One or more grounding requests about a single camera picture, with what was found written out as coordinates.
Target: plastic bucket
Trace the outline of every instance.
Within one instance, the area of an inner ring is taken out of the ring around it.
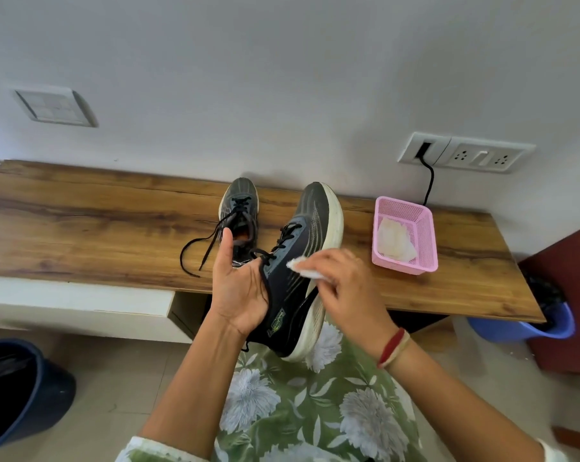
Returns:
[[[574,334],[574,317],[567,303],[560,303],[553,310],[555,326],[548,331],[540,331],[522,321],[502,321],[497,319],[467,318],[476,333],[490,342],[519,342],[534,337],[567,339]]]
[[[0,339],[0,356],[12,354],[28,365],[0,377],[0,446],[42,432],[68,411],[76,380],[20,339]]]

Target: sneaker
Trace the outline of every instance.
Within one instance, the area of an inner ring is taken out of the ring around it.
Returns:
[[[248,342],[264,344],[279,357],[299,362],[313,349],[322,330],[324,309],[316,283],[286,264],[298,256],[338,248],[343,238],[343,211],[330,186],[311,183],[272,251],[260,254],[260,274],[268,293],[268,313],[249,334]]]
[[[192,243],[196,241],[208,240],[213,238],[207,249],[207,252],[202,258],[202,263],[198,270],[202,270],[202,266],[209,257],[209,253],[219,238],[225,227],[232,230],[234,237],[234,250],[232,252],[232,265],[240,267],[245,263],[251,261],[250,251],[255,248],[256,240],[258,238],[258,210],[260,209],[260,201],[258,200],[258,191],[255,185],[249,178],[237,178],[226,190],[222,201],[219,204],[219,222],[215,226],[215,230],[206,238],[195,238],[189,241],[181,250],[180,261],[181,268],[193,277],[200,277],[192,272],[189,272],[183,265],[183,254]]]

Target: red thread bracelet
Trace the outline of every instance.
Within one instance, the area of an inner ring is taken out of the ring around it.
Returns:
[[[409,341],[409,334],[404,328],[400,328],[388,341],[377,363],[378,368],[385,368],[390,365],[392,361],[399,356],[401,351],[405,348]]]

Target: pink basket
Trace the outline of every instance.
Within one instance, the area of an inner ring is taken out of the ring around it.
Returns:
[[[384,217],[391,218],[407,228],[410,241],[416,248],[418,256],[409,262],[401,262],[382,256],[378,252],[377,229]],[[435,245],[435,228],[433,227],[431,211],[419,204],[395,200],[386,196],[380,196],[376,199],[371,261],[378,266],[413,275],[437,270],[438,250]]]

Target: forearm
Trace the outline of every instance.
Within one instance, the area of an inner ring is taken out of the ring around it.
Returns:
[[[209,314],[140,436],[210,458],[245,338]]]
[[[458,462],[542,462],[542,446],[413,341],[388,367]]]

